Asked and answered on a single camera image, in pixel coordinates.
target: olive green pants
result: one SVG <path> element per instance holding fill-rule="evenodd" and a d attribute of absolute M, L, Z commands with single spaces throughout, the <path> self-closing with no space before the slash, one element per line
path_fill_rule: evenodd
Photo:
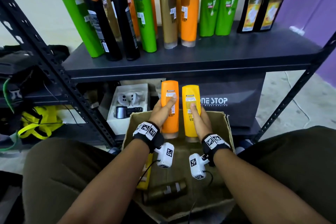
<path fill-rule="evenodd" d="M 239 157 L 290 188 L 336 223 L 336 130 L 313 127 L 259 142 Z M 113 156 L 77 141 L 50 138 L 35 145 L 23 169 L 26 224 L 55 224 Z M 131 202 L 123 223 L 153 221 Z M 249 223 L 239 207 L 223 223 Z"/>

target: purple wall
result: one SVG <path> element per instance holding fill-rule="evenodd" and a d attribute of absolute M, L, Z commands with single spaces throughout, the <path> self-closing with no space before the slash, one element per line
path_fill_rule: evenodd
<path fill-rule="evenodd" d="M 276 21 L 303 29 L 304 37 L 324 46 L 336 31 L 336 0 L 284 0 Z M 317 73 L 336 87 L 336 50 Z"/>

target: yellow bottle in box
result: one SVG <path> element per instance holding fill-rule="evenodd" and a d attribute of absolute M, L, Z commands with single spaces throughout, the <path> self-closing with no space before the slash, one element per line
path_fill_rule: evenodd
<path fill-rule="evenodd" d="M 194 125 L 194 117 L 191 113 L 190 105 L 195 103 L 198 114 L 201 114 L 201 97 L 198 85 L 186 85 L 182 87 L 182 104 L 183 104 L 183 120 L 184 132 L 187 142 L 199 142 Z"/>

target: yellow bag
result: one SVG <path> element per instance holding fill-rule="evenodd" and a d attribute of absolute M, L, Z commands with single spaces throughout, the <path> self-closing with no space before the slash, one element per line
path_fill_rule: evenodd
<path fill-rule="evenodd" d="M 33 135 L 38 139 L 44 140 L 63 125 L 62 120 L 56 115 L 56 106 L 37 106 L 33 110 L 36 112 L 35 115 L 27 112 L 22 113 L 23 128 L 17 133 L 20 138 Z"/>

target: black wrist strap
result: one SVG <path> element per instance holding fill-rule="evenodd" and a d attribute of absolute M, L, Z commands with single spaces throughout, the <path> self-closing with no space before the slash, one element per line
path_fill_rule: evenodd
<path fill-rule="evenodd" d="M 133 133 L 133 139 L 135 138 L 144 141 L 148 145 L 150 153 L 153 153 L 156 148 L 159 149 L 164 142 L 160 128 L 150 121 L 139 124 Z"/>
<path fill-rule="evenodd" d="M 219 149 L 230 149 L 230 145 L 217 134 L 207 134 L 202 140 L 204 154 L 209 159 L 209 165 L 214 167 L 213 156 Z"/>

